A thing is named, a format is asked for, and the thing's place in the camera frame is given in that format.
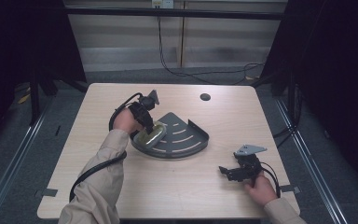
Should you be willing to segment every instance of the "black dot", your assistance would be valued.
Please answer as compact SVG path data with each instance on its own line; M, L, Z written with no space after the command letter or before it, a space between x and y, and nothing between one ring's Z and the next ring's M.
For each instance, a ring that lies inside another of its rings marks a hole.
M200 96L201 100L203 101L209 101L211 100L211 95L208 94L208 93L203 93L201 96Z

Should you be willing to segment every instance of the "person's right hand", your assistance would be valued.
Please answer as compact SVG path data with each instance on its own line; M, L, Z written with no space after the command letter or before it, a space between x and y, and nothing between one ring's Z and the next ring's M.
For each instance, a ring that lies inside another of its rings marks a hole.
M256 203L263 207L278 198L269 179L264 176L263 171L258 174L253 187L252 183L245 183L245 190Z

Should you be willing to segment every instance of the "gray floor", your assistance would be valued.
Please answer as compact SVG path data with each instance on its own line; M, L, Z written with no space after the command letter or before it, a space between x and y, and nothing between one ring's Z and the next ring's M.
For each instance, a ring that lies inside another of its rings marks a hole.
M234 71L234 68L188 68L186 72L205 71ZM248 77L257 77L261 70L247 73ZM92 82L139 82L139 83L177 83L177 84L208 84L193 77L178 77L169 74L163 69L94 72L87 73L89 83ZM214 84L232 84L244 78L244 73L219 74L197 76L206 78ZM249 84L252 80L245 79L240 85ZM84 98L84 93L71 87L57 83L60 90L51 99L51 106L45 120L34 139L25 157L20 171L17 173L10 189L0 206L0 223L56 223L57 220L42 220L37 217L36 211L40 198L35 196L38 190L44 189L52 175L55 164L60 157L62 147L76 118L76 113ZM276 105L276 98L269 91L269 85L256 89L263 106L268 125L272 133L278 133L285 124ZM17 93L17 99L23 92ZM48 98L42 96L42 104ZM0 176L5 172L7 165L15 154L21 139L28 130L30 121L30 101L18 105L13 102L7 112L5 122L0 132ZM324 128L317 118L304 104L299 130L316 160L325 180L337 197L340 207L348 223L358 223L358 174L346 163L339 153L339 148L333 140L324 135ZM277 138L279 144L283 137ZM301 216L308 223L334 223L326 209L320 192L310 177L304 162L298 153L296 144L291 138L279 147L283 164L291 184L299 187L301 192L296 194L301 209ZM131 221L131 223L170 223L169 221ZM244 220L213 220L216 224L247 223Z

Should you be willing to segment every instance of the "person's left hand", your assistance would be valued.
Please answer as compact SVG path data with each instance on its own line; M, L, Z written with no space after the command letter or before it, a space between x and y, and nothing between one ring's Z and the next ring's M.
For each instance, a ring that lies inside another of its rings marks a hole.
M128 108L124 108L116 117L113 129L120 129L128 134L141 131L144 127L138 123Z

